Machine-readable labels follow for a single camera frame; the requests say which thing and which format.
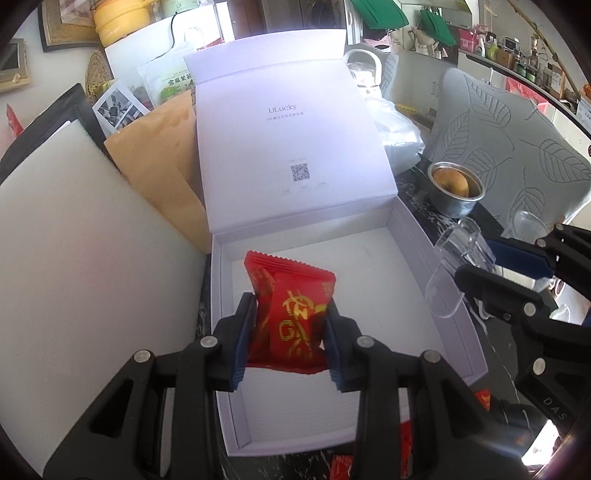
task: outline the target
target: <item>table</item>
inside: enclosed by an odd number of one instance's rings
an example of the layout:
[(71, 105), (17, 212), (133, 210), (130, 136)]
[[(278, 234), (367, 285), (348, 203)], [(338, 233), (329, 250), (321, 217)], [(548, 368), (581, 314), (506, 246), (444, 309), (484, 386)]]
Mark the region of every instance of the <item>table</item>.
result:
[[(425, 184), (427, 178), (423, 173), (426, 166), (427, 161), (421, 160), (417, 167), (397, 176), (396, 182), (400, 199), (419, 222), (429, 237), (429, 240), (435, 243), (453, 221), (437, 213), (428, 200)], [(476, 205), (470, 217), (479, 224), (485, 235), (499, 235), (503, 230), (495, 218), (480, 204)], [(209, 265), (208, 262), (203, 279), (197, 338), (207, 335), (210, 329)], [(508, 426), (508, 442), (517, 445), (519, 451), (523, 454), (544, 425), (545, 417), (521, 396), (513, 385), (511, 378), (515, 376), (517, 371), (517, 357), (509, 325), (500, 320), (493, 320), (484, 324), (482, 321), (477, 321), (474, 317), (473, 321), (475, 322), (476, 331), (485, 353), (489, 373), (473, 385), (472, 390), (477, 391), (487, 388), (492, 395), (499, 399), (496, 403), (496, 415), (499, 416), (499, 421), (506, 420)], [(329, 477), (332, 456), (335, 453), (346, 455), (353, 453), (353, 445), (348, 444), (332, 449), (293, 455), (275, 455), (256, 458), (228, 457), (223, 444), (219, 418), (217, 417), (216, 402), (212, 401), (211, 404), (212, 415), (216, 418), (216, 441), (223, 469), (220, 474), (226, 480), (327, 479)]]

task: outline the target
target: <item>red candy wrapper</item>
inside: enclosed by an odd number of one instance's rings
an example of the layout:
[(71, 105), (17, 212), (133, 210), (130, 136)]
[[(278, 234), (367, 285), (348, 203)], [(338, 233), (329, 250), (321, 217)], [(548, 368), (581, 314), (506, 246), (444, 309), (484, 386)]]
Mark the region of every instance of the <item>red candy wrapper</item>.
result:
[[(479, 390), (474, 396), (486, 411), (491, 409), (491, 392)], [(400, 478), (408, 478), (413, 474), (413, 431), (411, 423), (400, 424)], [(334, 455), (330, 464), (329, 480), (349, 480), (351, 476), (352, 455)]]
[(320, 342), (335, 275), (253, 251), (244, 266), (258, 300), (246, 365), (302, 374), (326, 370)]

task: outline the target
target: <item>qr code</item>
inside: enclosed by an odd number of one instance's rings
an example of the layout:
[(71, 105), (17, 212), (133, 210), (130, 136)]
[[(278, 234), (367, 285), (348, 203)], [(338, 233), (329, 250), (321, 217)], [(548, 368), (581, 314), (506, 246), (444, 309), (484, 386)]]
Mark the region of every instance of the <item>qr code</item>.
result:
[(294, 181), (309, 180), (310, 172), (308, 170), (308, 164), (300, 163), (299, 165), (292, 165), (291, 176), (294, 177)]

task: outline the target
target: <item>green bag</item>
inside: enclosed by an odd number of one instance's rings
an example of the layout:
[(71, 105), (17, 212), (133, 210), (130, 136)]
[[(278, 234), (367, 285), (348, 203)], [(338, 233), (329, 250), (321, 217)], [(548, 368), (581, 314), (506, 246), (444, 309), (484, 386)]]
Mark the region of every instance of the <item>green bag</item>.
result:
[(408, 18), (392, 0), (351, 0), (372, 30), (396, 30), (408, 25)]
[(439, 43), (443, 43), (446, 47), (456, 45), (456, 39), (441, 16), (423, 9), (421, 10), (421, 24), (423, 26), (422, 30)]

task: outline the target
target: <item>pink box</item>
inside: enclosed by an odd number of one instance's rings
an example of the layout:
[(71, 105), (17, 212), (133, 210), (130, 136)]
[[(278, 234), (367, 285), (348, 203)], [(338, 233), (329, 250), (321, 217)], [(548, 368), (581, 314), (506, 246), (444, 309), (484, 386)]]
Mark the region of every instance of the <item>pink box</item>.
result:
[(458, 28), (460, 31), (460, 49), (474, 53), (476, 48), (476, 32)]

